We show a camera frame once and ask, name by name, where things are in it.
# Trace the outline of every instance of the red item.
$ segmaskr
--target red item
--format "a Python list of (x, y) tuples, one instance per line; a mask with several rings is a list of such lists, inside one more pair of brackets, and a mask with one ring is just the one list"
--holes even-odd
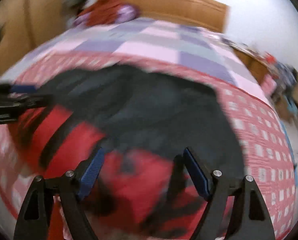
[(265, 60), (269, 63), (269, 64), (275, 64), (277, 62), (276, 58), (272, 55), (270, 55), (269, 53), (266, 52), (265, 54)]
[(99, 24), (112, 24), (118, 17), (118, 11), (123, 5), (121, 0), (98, 0), (93, 5), (84, 9), (79, 15), (90, 13), (86, 26)]

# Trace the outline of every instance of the red patterned sheet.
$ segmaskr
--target red patterned sheet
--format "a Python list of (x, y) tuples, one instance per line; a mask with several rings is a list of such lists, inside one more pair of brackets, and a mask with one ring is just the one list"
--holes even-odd
[[(134, 63), (148, 72), (162, 72), (209, 84), (217, 91), (232, 127), (244, 148), (246, 174), (252, 175), (265, 199), (276, 239), (289, 231), (295, 201), (294, 169), (285, 135), (274, 111), (259, 99), (222, 80), (181, 65), (148, 58), (101, 52), (49, 54), (22, 73), (18, 83), (45, 83), (59, 72), (75, 67), (99, 69), (116, 62)], [(26, 165), (19, 160), (6, 125), (0, 125), (0, 194), (16, 218), (34, 177), (24, 177)], [(114, 230), (105, 234), (110, 237)], [(70, 236), (65, 230), (66, 239)]]

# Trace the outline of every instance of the metal screw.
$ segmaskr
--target metal screw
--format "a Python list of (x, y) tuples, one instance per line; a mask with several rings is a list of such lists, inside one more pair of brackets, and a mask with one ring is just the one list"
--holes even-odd
[(250, 175), (247, 175), (247, 176), (246, 176), (246, 179), (247, 179), (248, 181), (250, 181), (250, 182), (252, 182), (252, 181), (254, 180), (254, 178), (253, 178), (252, 176), (250, 176)]
[(74, 174), (74, 171), (67, 171), (67, 172), (66, 172), (66, 176), (67, 176), (67, 177), (72, 177), (73, 174)]
[(40, 181), (40, 180), (42, 180), (42, 176), (38, 175), (38, 176), (35, 177), (35, 179), (36, 179), (36, 181)]
[(215, 170), (215, 171), (213, 171), (213, 174), (217, 177), (220, 177), (222, 175), (222, 172), (219, 170)]

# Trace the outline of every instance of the pink checkered bedspread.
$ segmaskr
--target pink checkered bedspread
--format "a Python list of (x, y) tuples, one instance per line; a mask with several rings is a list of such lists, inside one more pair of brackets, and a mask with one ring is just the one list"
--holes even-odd
[[(162, 21), (149, 21), (150, 25), (147, 25), (147, 21), (149, 20), (139, 20), (141, 27), (138, 33), (142, 32), (141, 38), (127, 30), (130, 28), (128, 26), (106, 33), (119, 25), (71, 31), (62, 39), (52, 41), (26, 56), (6, 73), (4, 79), (12, 78), (18, 83), (34, 82), (41, 85), (67, 69), (83, 67), (97, 70), (122, 62), (134, 63), (148, 72), (163, 72), (209, 84), (217, 91), (218, 100), (241, 142), (246, 174), (252, 175), (257, 181), (267, 204), (276, 238), (281, 239), (291, 229), (295, 201), (294, 170), (279, 119), (259, 85), (228, 47), (210, 38), (210, 32), (201, 28), (192, 29), (194, 27), (181, 28), (180, 25)], [(192, 30), (195, 31), (194, 35), (188, 34)], [(172, 50), (175, 48), (170, 48), (174, 46), (170, 45), (170, 39), (186, 40), (186, 44), (179, 42), (177, 48), (181, 50), (174, 53)], [(110, 42), (116, 40), (124, 42), (112, 51)], [(187, 55), (190, 54), (188, 47), (195, 50), (195, 55)], [(0, 125), (0, 195), (14, 219), (35, 176), (30, 172), (25, 174), (26, 169), (10, 140), (7, 126)], [(110, 238), (114, 230), (99, 234)]]

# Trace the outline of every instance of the wooden furniture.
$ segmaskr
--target wooden furniture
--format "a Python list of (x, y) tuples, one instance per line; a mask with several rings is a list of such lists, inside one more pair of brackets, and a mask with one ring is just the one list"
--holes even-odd
[(62, 0), (1, 0), (0, 73), (65, 31)]
[(214, 0), (124, 0), (139, 7), (142, 17), (222, 32), (228, 6)]
[(246, 68), (250, 71), (253, 77), (257, 80), (260, 85), (267, 73), (269, 73), (269, 69), (267, 64), (255, 57), (252, 53), (247, 50), (241, 49), (234, 45), (231, 46), (234, 50), (236, 56), (241, 60), (242, 63), (246, 66)]

